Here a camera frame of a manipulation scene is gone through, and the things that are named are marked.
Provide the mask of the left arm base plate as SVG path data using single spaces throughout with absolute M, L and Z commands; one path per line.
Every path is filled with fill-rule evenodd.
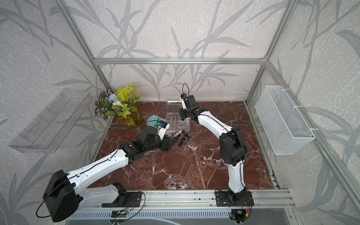
M 113 183 L 117 188 L 118 196 L 111 203 L 103 203 L 102 208 L 113 208 L 113 207 L 140 207 L 142 199 L 142 192 L 128 192 L 120 183 Z

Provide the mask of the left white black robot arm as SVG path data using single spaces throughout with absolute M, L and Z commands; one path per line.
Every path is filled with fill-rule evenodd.
M 52 221 L 61 222 L 70 217 L 85 200 L 80 194 L 95 181 L 142 158 L 147 152 L 157 149 L 168 152 L 176 142 L 167 137 L 164 130 L 147 126 L 141 129 L 136 140 L 121 145 L 109 155 L 69 173 L 55 172 L 43 195 Z

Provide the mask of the black lipstick tube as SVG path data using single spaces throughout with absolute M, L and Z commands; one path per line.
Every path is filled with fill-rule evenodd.
M 190 139 L 190 135 L 189 135 L 186 131 L 182 130 L 182 134 L 183 134 L 187 139 Z
M 179 146 L 179 147 L 182 147 L 183 144 L 185 143 L 185 140 L 186 140 L 186 138 L 183 137 L 183 138 L 181 139 L 181 141 L 179 142 L 178 146 Z

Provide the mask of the rose gold lipstick tube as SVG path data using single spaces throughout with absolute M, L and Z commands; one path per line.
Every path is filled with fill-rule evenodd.
M 180 130 L 172 136 L 172 139 L 178 140 L 181 137 L 181 135 L 182 135 L 182 131 Z

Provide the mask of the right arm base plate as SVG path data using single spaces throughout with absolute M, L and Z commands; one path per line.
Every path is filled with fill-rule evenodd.
M 252 193 L 248 189 L 244 189 L 239 193 L 234 193 L 232 190 L 222 191 L 215 190 L 216 205 L 218 207 L 225 206 L 254 206 Z

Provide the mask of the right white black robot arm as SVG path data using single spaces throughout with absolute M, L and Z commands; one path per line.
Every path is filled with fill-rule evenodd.
M 221 157 L 228 165 L 228 195 L 235 201 L 245 196 L 244 166 L 248 149 L 241 129 L 218 120 L 209 110 L 200 107 L 193 95 L 181 94 L 181 104 L 182 120 L 190 118 L 218 138 Z

